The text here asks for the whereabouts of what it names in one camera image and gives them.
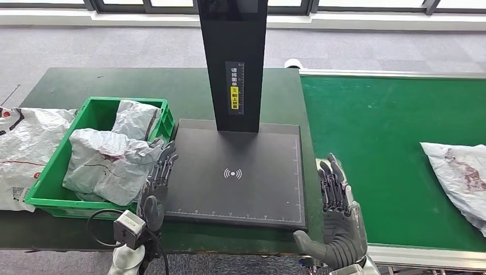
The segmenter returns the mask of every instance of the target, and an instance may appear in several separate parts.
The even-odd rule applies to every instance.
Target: gray carpet floor
[[[0,27],[0,105],[16,107],[45,71],[64,67],[204,67],[199,29]],[[484,33],[268,30],[266,67],[485,73]],[[170,255],[171,274],[303,274],[296,257]],[[111,253],[0,250],[0,274],[106,274]],[[147,274],[163,274],[155,261]]]

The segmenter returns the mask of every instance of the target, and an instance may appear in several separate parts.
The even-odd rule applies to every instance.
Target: robotic hand
[[[140,191],[136,216],[127,210],[122,215],[123,217],[120,216],[115,221],[113,227],[115,229],[115,240],[122,243],[125,239],[133,241],[125,242],[127,244],[115,248],[113,263],[108,275],[143,275],[148,264],[154,258],[161,256],[164,258],[165,271],[168,275],[167,257],[160,246],[158,231],[164,220],[168,179],[174,162],[179,157],[174,154],[175,150],[174,142],[169,142],[162,148],[158,160]],[[131,219],[129,221],[131,225],[134,224],[134,221],[138,221],[141,225],[140,234],[134,234],[134,237],[127,234],[122,221],[126,218]]]
[[[324,244],[312,241],[303,231],[294,232],[299,250],[312,257],[301,259],[311,274],[326,264],[331,274],[379,274],[378,268],[366,256],[367,239],[360,205],[354,200],[351,186],[341,164],[329,154],[320,161],[318,174],[323,197]]]

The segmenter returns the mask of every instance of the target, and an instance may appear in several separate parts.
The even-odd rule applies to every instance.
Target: plastic mailer bag
[[[486,237],[486,146],[420,144],[450,201]]]
[[[162,145],[160,139],[149,143],[93,129],[75,130],[69,141],[72,154],[62,186],[122,206],[136,200]]]
[[[74,120],[76,110],[0,107],[0,210],[23,202]]]
[[[148,140],[160,118],[160,108],[132,100],[120,100],[112,132],[130,139]]]

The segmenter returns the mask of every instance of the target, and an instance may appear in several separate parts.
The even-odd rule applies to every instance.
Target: green plastic crate
[[[119,97],[90,97],[79,110],[71,127],[57,147],[53,156],[42,171],[39,179],[30,189],[25,202],[61,218],[89,218],[100,209],[131,209],[135,210],[135,203],[129,206],[119,206],[111,202],[85,202],[78,199],[76,194],[62,186],[71,158],[71,143],[69,137],[76,129],[91,128],[100,131],[111,131],[115,123]],[[162,110],[160,119],[152,132],[149,141],[162,136],[164,141],[170,140],[174,129],[174,118],[165,99],[127,99],[150,104]],[[100,219],[116,219],[118,214],[105,213],[97,216]]]

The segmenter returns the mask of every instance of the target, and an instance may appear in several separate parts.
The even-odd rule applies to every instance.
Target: black cable
[[[96,212],[94,212],[89,218],[88,220],[86,221],[86,231],[88,232],[89,236],[94,239],[97,243],[103,245],[103,246],[106,246],[106,247],[109,247],[109,248],[120,248],[122,246],[125,245],[125,243],[119,243],[119,244],[110,244],[110,243],[104,243],[102,241],[100,241],[98,238],[96,238],[95,234],[93,233],[93,231],[91,230],[91,228],[89,228],[89,223],[96,217],[98,216],[99,214],[102,214],[102,213],[118,213],[120,215],[123,214],[123,211],[121,210],[116,210],[116,209],[101,209],[101,210],[98,210]]]
[[[168,260],[167,260],[167,255],[164,252],[164,250],[162,250],[162,258],[164,258],[164,265],[165,265],[165,268],[166,268],[166,275],[168,275]]]
[[[159,242],[160,251],[162,252],[162,258],[164,259],[164,266],[165,266],[166,275],[169,275],[168,274],[168,259],[167,259],[167,255],[164,252],[164,250],[162,249],[162,244],[161,244],[161,241],[159,240],[159,237],[157,237],[157,235],[155,235],[155,233],[152,232],[152,231],[150,231],[150,230],[148,230],[147,232],[149,233],[149,235],[152,237],[152,239],[154,241]]]

